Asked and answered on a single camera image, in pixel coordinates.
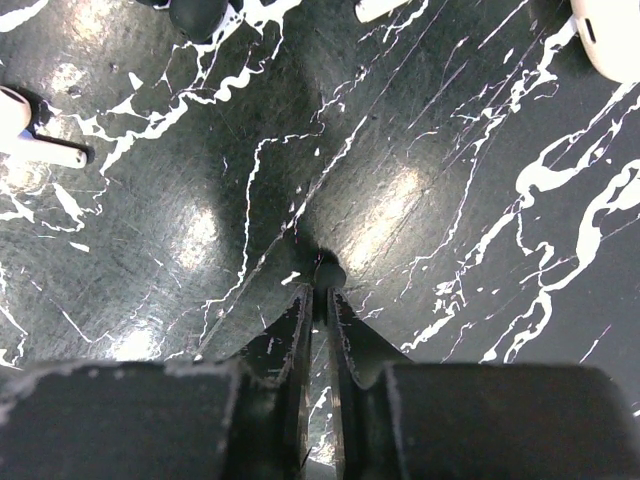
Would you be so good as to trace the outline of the white earbud on table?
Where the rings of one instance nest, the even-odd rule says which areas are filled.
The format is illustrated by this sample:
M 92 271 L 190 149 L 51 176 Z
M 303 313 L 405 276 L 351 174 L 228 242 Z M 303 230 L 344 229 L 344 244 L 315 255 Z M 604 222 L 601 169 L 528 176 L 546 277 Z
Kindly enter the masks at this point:
M 9 87 L 1 87 L 1 153 L 20 160 L 82 169 L 88 155 L 82 148 L 38 137 L 28 129 L 33 119 L 29 101 Z

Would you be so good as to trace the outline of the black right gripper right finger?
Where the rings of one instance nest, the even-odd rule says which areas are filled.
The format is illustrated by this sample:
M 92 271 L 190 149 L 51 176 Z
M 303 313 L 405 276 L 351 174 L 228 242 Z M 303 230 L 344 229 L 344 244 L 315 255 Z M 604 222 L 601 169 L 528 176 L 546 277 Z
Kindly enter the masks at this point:
M 617 385 L 574 365 L 409 360 L 327 294 L 342 479 L 635 479 L 639 430 Z

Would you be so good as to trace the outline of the white earbud charging case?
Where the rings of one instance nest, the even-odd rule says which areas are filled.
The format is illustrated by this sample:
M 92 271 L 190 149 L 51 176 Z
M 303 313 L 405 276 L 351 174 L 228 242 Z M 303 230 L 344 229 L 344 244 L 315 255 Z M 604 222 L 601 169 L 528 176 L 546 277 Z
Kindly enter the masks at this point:
M 594 68 L 614 82 L 638 82 L 639 1 L 571 0 L 570 4 Z

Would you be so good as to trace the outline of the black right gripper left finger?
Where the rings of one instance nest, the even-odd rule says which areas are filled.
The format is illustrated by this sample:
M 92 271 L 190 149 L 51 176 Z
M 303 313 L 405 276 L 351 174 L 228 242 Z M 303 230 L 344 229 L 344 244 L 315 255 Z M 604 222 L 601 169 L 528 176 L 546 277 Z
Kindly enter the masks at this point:
M 223 361 L 50 362 L 1 390 L 5 479 L 301 479 L 313 294 Z

